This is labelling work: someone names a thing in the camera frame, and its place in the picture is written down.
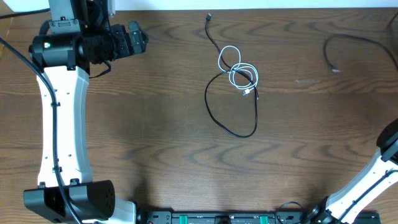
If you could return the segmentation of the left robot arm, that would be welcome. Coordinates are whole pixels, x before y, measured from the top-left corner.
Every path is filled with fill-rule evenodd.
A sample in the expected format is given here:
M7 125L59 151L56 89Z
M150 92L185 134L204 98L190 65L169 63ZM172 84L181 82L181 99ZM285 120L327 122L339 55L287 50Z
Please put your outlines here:
M51 20L29 47L42 99L43 153L37 188L24 205L52 223L137 223L137 207L94 181L86 145L90 65L144 53L149 41L135 21L110 24L110 0L50 1Z

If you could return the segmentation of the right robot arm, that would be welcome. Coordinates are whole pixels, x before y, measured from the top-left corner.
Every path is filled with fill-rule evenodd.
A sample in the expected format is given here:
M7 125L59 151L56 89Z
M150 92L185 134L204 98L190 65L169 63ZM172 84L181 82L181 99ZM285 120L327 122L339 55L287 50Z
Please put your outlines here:
M302 223L353 223L359 213L397 182L397 120L376 141L371 161L346 186L325 197Z

